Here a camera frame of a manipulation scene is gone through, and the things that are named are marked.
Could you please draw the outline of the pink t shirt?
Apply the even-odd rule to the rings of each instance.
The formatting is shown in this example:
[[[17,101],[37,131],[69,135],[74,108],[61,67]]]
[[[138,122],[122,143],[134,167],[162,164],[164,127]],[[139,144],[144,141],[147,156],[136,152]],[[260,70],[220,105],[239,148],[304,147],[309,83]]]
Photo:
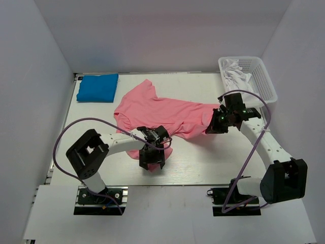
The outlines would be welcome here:
[[[117,126],[126,131],[163,126],[170,136],[190,139],[204,134],[219,104],[159,98],[149,80],[130,90],[114,111]]]

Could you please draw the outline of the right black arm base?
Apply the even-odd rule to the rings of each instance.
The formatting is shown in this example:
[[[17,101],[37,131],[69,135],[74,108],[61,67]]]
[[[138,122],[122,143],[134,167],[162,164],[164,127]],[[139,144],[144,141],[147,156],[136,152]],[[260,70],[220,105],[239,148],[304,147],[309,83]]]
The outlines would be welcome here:
[[[227,213],[222,212],[223,204],[226,197],[234,183],[234,179],[231,180],[228,186],[214,187],[207,191],[207,196],[212,198],[212,210],[214,217],[247,217],[247,216],[260,216],[261,210],[259,209],[259,199],[255,198],[250,202],[242,204]],[[241,195],[238,188],[235,187],[232,192],[226,208],[232,207],[242,201],[250,199],[250,195]]]

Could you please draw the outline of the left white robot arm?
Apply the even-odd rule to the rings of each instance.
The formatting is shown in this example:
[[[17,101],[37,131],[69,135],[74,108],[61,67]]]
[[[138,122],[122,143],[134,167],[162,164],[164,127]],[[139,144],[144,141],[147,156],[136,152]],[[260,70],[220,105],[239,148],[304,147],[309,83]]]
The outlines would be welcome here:
[[[86,131],[66,152],[66,157],[74,168],[78,178],[90,190],[90,197],[97,203],[107,198],[99,168],[106,157],[134,150],[139,153],[139,166],[149,170],[158,165],[165,165],[164,143],[170,140],[168,131],[159,126],[155,129],[137,127],[125,133],[102,137],[96,130]]]

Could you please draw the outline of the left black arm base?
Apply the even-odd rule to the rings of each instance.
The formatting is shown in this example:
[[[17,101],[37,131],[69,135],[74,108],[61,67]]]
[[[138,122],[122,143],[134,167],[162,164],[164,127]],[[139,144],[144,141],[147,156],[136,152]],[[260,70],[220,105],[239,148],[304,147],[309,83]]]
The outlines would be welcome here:
[[[85,187],[77,191],[74,215],[76,216],[121,216],[126,208],[128,187],[107,187],[104,195],[111,198],[93,195]]]

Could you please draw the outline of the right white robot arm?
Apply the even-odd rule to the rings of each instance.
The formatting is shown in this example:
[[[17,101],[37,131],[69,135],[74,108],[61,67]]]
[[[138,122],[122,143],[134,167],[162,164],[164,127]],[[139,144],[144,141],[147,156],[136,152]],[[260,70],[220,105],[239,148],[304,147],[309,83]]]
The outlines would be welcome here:
[[[264,122],[256,108],[248,108],[243,102],[241,90],[226,92],[219,98],[218,109],[206,134],[225,134],[229,127],[237,128],[253,148],[238,176],[231,180],[227,194],[222,196],[224,206],[244,205],[262,197],[267,204],[274,204],[305,196],[308,166],[302,159],[295,159],[277,142],[269,131],[270,122]],[[243,171],[254,153],[258,153],[266,168],[262,178],[244,176]]]

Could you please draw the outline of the white crumpled t shirt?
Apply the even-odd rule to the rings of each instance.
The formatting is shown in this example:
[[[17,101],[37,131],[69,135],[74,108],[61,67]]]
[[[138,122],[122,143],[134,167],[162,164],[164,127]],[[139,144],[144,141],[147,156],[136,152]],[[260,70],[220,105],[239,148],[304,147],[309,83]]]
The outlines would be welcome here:
[[[224,77],[225,91],[246,90],[258,95],[250,84],[252,74],[244,73],[238,59],[225,59],[221,62],[220,73]]]

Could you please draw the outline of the white plastic basket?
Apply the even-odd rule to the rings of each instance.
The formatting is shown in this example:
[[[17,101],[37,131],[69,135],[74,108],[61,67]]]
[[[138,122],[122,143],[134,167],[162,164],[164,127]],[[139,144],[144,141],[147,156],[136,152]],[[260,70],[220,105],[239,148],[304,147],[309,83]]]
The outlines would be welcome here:
[[[266,70],[263,61],[259,57],[255,57],[255,56],[221,57],[218,60],[219,69],[221,69],[221,62],[228,58],[238,59],[239,66],[243,68],[243,72],[252,74],[250,84],[253,86],[254,91],[258,93],[257,96],[262,98],[266,104],[272,104],[277,101],[277,94],[275,92],[271,78]],[[224,77],[222,74],[220,75],[225,89]],[[262,103],[257,97],[248,94],[246,90],[241,90],[241,95],[246,107],[255,107],[255,108],[264,107],[264,103]]]

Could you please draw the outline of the folded blue t shirt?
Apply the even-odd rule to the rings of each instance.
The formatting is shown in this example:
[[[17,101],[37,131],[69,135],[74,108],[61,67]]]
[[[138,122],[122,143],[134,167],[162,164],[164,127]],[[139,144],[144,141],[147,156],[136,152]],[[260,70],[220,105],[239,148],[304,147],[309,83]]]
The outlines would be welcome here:
[[[119,75],[86,75],[82,78],[77,93],[77,102],[113,103]]]

